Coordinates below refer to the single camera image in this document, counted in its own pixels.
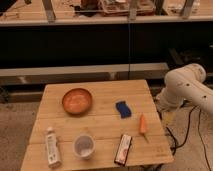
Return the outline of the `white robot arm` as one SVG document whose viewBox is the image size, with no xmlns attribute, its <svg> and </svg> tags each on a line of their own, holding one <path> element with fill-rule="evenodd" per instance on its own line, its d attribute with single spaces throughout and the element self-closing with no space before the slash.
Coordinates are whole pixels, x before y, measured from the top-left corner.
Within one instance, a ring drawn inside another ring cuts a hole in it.
<svg viewBox="0 0 213 171">
<path fill-rule="evenodd" d="M 197 63 L 169 71 L 164 77 L 165 87 L 157 95 L 157 109 L 174 110 L 188 100 L 213 115 L 213 89 L 203 84 L 205 79 L 206 71 Z"/>
</svg>

